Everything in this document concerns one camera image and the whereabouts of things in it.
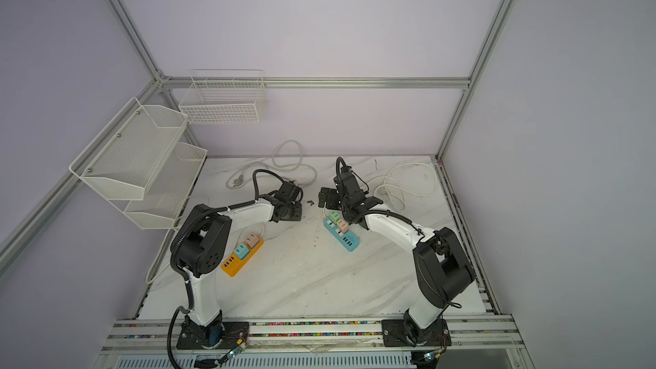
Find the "beige pink charger plug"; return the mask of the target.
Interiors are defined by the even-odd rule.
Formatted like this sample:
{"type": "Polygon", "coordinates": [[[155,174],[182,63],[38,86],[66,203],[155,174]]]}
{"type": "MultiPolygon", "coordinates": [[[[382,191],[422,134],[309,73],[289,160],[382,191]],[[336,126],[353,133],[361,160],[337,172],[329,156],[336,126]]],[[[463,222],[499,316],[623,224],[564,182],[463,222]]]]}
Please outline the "beige pink charger plug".
{"type": "Polygon", "coordinates": [[[338,230],[341,232],[341,234],[345,234],[350,229],[349,224],[344,220],[338,220],[337,221],[337,227],[338,227],[338,230]]]}

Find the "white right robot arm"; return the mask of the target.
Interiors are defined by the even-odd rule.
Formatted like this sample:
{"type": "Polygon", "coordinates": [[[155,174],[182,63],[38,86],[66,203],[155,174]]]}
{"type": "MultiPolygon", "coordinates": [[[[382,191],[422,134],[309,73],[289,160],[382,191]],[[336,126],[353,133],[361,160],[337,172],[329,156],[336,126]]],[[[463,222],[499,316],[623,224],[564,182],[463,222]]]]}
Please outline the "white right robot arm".
{"type": "Polygon", "coordinates": [[[341,157],[336,161],[333,182],[333,189],[320,190],[319,206],[331,212],[327,218],[336,234],[345,237],[351,227],[359,226],[389,239],[413,258],[420,295],[402,319],[382,323],[388,333],[384,344],[449,346],[443,315],[448,309],[461,307],[456,297],[476,280],[457,234],[447,227],[430,230],[392,211],[362,188],[364,180],[341,157]]]}

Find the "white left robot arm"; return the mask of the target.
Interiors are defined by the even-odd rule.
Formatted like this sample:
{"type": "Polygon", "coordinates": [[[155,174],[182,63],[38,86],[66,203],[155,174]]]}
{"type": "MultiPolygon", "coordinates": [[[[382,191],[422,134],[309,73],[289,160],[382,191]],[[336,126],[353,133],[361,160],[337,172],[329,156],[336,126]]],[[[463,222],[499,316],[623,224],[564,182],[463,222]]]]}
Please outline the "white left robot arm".
{"type": "Polygon", "coordinates": [[[231,232],[259,223],[299,221],[302,198],[302,188],[284,180],[278,189],[257,192],[251,201],[220,208],[198,204],[189,213],[172,241],[170,267],[182,277],[186,289],[183,329],[203,348],[214,347],[223,338],[214,272],[224,264],[231,232]]]}

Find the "green usb charger plug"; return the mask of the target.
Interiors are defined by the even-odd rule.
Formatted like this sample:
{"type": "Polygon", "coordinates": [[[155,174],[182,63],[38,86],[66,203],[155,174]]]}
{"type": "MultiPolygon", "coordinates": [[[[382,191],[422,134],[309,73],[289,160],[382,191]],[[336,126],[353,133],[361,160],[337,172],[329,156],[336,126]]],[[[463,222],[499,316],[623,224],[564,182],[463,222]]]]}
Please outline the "green usb charger plug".
{"type": "Polygon", "coordinates": [[[331,213],[329,213],[329,219],[336,224],[341,220],[341,215],[336,211],[331,211],[331,213]]]}

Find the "teal rectangular power strip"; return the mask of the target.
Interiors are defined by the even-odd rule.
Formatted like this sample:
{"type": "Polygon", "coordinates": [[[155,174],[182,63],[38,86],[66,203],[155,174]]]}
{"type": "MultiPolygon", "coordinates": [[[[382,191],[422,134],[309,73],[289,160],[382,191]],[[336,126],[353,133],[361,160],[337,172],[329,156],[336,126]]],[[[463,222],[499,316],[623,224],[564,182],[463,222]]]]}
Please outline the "teal rectangular power strip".
{"type": "Polygon", "coordinates": [[[329,217],[324,219],[324,227],[348,252],[353,252],[360,246],[360,239],[350,229],[345,234],[341,234],[337,224],[333,223],[329,217]]]}

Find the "brown pink charger on orange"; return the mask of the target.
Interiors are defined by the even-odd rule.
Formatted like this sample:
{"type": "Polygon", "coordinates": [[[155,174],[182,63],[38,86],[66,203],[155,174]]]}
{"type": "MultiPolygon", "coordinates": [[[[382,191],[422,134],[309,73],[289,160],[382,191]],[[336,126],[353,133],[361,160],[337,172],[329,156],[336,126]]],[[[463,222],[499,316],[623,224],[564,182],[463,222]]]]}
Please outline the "brown pink charger on orange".
{"type": "Polygon", "coordinates": [[[250,249],[254,249],[261,242],[261,236],[257,234],[250,234],[244,241],[250,249]]]}

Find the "orange power strip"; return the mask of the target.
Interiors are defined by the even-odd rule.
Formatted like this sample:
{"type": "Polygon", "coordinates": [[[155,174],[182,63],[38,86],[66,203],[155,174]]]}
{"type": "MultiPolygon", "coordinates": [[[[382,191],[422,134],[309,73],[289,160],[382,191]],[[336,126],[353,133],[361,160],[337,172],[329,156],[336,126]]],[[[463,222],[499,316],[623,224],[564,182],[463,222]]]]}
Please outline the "orange power strip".
{"type": "Polygon", "coordinates": [[[264,240],[261,237],[261,242],[254,248],[250,249],[242,242],[236,249],[227,256],[227,259],[220,264],[220,269],[229,277],[235,277],[243,267],[255,256],[259,249],[263,246],[264,240]]]}

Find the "white mesh shelf lower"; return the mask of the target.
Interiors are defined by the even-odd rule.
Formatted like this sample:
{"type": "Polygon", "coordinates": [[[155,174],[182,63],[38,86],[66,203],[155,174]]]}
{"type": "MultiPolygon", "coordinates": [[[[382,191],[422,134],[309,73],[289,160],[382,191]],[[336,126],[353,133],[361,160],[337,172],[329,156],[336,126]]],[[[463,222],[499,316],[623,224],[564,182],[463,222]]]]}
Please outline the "white mesh shelf lower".
{"type": "Polygon", "coordinates": [[[123,214],[142,230],[174,228],[206,157],[205,149],[177,143],[145,198],[128,203],[123,214]]]}

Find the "white mesh shelf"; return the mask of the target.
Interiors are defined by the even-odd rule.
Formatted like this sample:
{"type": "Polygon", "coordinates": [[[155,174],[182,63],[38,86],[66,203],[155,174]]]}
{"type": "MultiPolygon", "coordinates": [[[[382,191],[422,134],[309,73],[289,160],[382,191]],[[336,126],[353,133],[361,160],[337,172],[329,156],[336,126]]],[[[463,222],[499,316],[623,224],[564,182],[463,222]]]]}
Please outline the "white mesh shelf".
{"type": "Polygon", "coordinates": [[[177,143],[145,198],[128,203],[123,214],[142,230],[174,228],[206,157],[205,149],[177,143]]]}
{"type": "Polygon", "coordinates": [[[107,201],[142,201],[188,126],[188,116],[132,98],[69,165],[107,201]]]}

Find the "white mesh shelf upper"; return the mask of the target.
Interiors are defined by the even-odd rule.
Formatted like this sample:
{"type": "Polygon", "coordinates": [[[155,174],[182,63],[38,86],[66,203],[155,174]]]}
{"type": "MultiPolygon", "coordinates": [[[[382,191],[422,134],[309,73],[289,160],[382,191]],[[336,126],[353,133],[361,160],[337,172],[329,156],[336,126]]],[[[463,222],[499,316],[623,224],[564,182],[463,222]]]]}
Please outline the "white mesh shelf upper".
{"type": "Polygon", "coordinates": [[[132,98],[69,165],[107,201],[142,201],[188,126],[188,116],[132,98]]]}

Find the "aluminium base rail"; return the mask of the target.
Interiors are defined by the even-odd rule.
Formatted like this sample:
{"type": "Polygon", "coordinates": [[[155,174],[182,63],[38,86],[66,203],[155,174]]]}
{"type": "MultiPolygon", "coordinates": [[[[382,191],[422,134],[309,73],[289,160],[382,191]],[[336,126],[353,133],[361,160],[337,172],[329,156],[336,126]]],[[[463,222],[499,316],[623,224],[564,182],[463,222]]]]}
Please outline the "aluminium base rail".
{"type": "MultiPolygon", "coordinates": [[[[445,318],[450,350],[524,350],[526,345],[510,315],[452,315],[445,318]]],[[[101,347],[103,355],[164,353],[168,319],[118,320],[101,347]]],[[[397,342],[381,318],[253,319],[248,353],[350,352],[382,350],[397,342]]]]}

